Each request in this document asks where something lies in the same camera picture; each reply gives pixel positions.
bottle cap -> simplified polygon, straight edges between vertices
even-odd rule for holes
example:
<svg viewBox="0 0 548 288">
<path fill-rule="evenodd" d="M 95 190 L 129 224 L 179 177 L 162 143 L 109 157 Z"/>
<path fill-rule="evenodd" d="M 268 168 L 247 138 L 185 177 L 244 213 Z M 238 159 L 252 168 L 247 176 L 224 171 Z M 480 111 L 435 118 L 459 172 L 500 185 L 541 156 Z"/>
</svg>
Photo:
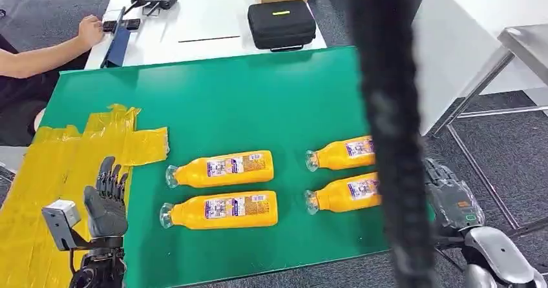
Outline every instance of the bottle cap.
<svg viewBox="0 0 548 288">
<path fill-rule="evenodd" d="M 310 190 L 304 191 L 304 201 L 306 202 L 308 214 L 314 215 L 320 209 L 316 192 Z"/>
<path fill-rule="evenodd" d="M 164 203 L 160 209 L 160 223 L 162 227 L 169 228 L 173 226 L 173 221 L 171 221 L 171 210 L 173 210 L 173 204 Z"/>
<path fill-rule="evenodd" d="M 306 167 L 310 170 L 310 172 L 313 172 L 318 169 L 319 162 L 318 162 L 318 155 L 315 151 L 307 150 L 306 151 Z"/>
<path fill-rule="evenodd" d="M 175 188 L 179 185 L 177 179 L 175 179 L 175 172 L 177 171 L 176 166 L 170 165 L 165 170 L 165 182 L 169 188 Z"/>
</svg>

person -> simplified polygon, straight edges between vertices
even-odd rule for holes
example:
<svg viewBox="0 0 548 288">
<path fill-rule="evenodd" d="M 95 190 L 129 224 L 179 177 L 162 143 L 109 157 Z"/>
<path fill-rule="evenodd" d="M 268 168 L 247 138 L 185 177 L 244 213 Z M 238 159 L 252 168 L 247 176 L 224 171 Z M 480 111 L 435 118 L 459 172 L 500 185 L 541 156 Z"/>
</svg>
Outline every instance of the person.
<svg viewBox="0 0 548 288">
<path fill-rule="evenodd" d="M 59 72 L 84 68 L 89 50 L 103 38 L 94 15 L 82 19 L 75 38 L 56 46 L 17 52 L 0 34 L 0 146 L 27 146 Z"/>
</svg>

bottle label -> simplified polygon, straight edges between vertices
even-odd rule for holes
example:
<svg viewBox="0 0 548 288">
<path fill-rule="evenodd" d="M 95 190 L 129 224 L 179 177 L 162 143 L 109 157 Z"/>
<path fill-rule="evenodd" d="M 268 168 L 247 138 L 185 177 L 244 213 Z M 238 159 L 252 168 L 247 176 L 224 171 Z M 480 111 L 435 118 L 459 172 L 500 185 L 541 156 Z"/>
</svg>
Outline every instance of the bottle label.
<svg viewBox="0 0 548 288">
<path fill-rule="evenodd" d="M 373 139 L 364 138 L 361 141 L 346 143 L 346 151 L 351 158 L 373 154 Z"/>
<path fill-rule="evenodd" d="M 348 190 L 353 200 L 369 198 L 377 194 L 377 180 L 358 180 L 348 182 Z"/>
<path fill-rule="evenodd" d="M 207 219 L 265 214 L 268 211 L 268 200 L 264 194 L 205 201 Z"/>
<path fill-rule="evenodd" d="M 266 168 L 266 162 L 262 154 L 250 154 L 248 156 L 211 159 L 207 161 L 207 175 L 209 177 L 262 170 L 264 168 Z"/>
</svg>

black shorts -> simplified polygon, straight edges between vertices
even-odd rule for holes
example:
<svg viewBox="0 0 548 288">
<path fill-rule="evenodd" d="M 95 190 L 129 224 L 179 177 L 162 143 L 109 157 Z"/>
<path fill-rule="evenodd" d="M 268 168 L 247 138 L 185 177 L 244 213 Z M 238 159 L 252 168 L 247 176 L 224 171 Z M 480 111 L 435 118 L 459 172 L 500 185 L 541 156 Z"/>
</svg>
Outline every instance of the black shorts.
<svg viewBox="0 0 548 288">
<path fill-rule="evenodd" d="M 59 72 L 81 70 L 85 67 L 89 52 L 67 64 L 26 79 L 0 76 L 3 83 L 18 83 L 22 87 L 5 87 L 0 102 L 0 146 L 28 146 L 34 137 L 34 118 L 44 109 L 59 79 Z"/>
</svg>

black object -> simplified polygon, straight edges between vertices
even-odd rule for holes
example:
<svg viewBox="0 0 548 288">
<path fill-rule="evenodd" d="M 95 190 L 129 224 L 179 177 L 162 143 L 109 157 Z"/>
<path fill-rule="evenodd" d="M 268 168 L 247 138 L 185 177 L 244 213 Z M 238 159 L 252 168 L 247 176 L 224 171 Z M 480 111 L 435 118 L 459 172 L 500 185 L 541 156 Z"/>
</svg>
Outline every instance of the black object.
<svg viewBox="0 0 548 288">
<path fill-rule="evenodd" d="M 139 26 L 141 26 L 141 19 L 130 19 L 127 20 L 125 28 L 130 31 L 139 30 Z"/>
<path fill-rule="evenodd" d="M 303 1 L 251 5 L 248 21 L 259 49 L 301 49 L 316 37 L 316 22 Z"/>
<path fill-rule="evenodd" d="M 399 287 L 433 286 L 434 246 L 421 163 L 412 0 L 348 0 L 385 225 Z"/>
<path fill-rule="evenodd" d="M 112 33 L 117 24 L 117 21 L 105 21 L 103 23 L 103 32 Z M 141 19 L 124 20 L 121 25 L 130 31 L 135 31 L 141 26 Z"/>
<path fill-rule="evenodd" d="M 146 15 L 147 17 L 151 16 L 157 9 L 161 8 L 164 10 L 168 10 L 175 3 L 177 3 L 178 0 L 131 0 L 131 6 L 127 9 L 125 12 L 126 14 L 136 7 L 143 7 L 143 15 Z M 151 10 L 145 14 L 144 8 L 150 8 Z"/>
<path fill-rule="evenodd" d="M 103 32 L 105 33 L 111 33 L 114 31 L 114 28 L 116 28 L 116 24 L 118 22 L 116 21 L 105 21 L 103 22 Z"/>
</svg>

